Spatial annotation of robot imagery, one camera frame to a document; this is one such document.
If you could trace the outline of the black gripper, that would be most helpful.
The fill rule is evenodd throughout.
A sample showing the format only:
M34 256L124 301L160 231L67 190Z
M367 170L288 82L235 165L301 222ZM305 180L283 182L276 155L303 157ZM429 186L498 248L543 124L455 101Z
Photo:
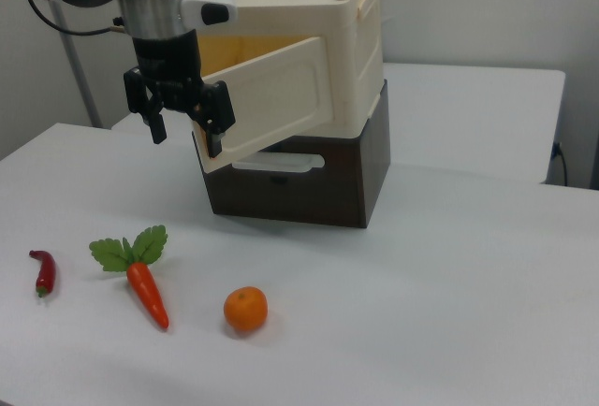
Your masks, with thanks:
M134 38L138 67L124 73L129 111L141 116L154 144L167 138L161 104L179 112L193 112L205 133L210 158L222 151L222 136L236 122L226 83L203 83L197 33L167 39Z

